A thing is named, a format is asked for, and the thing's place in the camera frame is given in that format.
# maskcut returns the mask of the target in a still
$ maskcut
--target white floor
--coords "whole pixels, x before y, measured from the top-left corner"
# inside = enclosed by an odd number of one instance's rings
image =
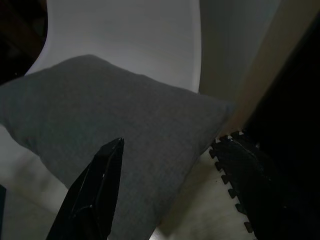
[[[253,240],[235,208],[229,183],[206,152],[193,167],[171,211],[150,240]],[[12,193],[6,197],[1,240],[44,240],[55,216]]]

